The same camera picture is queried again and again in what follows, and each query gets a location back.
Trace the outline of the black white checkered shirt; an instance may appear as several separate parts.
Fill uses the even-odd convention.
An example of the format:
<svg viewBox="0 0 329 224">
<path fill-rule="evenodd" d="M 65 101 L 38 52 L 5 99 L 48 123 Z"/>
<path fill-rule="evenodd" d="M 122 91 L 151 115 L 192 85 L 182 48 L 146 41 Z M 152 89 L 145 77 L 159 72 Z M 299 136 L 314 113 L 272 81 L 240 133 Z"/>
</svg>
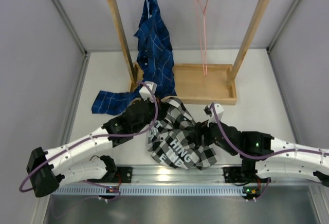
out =
<svg viewBox="0 0 329 224">
<path fill-rule="evenodd" d="M 161 102 L 159 115 L 148 134 L 148 152 L 157 163 L 172 168 L 199 170 L 217 163 L 216 152 L 196 134 L 198 123 L 183 102 L 170 97 Z"/>
</svg>

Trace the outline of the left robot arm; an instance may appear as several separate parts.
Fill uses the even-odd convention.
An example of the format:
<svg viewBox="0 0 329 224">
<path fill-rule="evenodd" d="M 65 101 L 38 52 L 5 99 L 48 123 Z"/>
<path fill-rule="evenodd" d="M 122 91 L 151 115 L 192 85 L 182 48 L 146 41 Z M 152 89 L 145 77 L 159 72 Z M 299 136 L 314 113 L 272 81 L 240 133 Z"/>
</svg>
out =
<svg viewBox="0 0 329 224">
<path fill-rule="evenodd" d="M 160 106 L 159 100 L 134 101 L 121 115 L 81 139 L 48 150 L 35 148 L 26 166 L 35 197 L 45 197 L 73 182 L 113 181 L 117 171 L 114 160 L 99 153 L 147 133 L 158 118 Z"/>
</svg>

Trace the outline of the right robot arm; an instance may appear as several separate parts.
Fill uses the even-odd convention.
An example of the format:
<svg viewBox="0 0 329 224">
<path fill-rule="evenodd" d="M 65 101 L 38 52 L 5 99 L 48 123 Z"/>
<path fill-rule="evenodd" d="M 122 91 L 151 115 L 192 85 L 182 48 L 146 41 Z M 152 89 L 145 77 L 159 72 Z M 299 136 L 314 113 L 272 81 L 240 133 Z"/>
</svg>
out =
<svg viewBox="0 0 329 224">
<path fill-rule="evenodd" d="M 302 178 L 328 186 L 328 149 L 287 142 L 270 134 L 241 132 L 223 122 L 198 122 L 195 128 L 199 145 L 216 145 L 242 160 L 240 177 L 252 181 Z"/>
</svg>

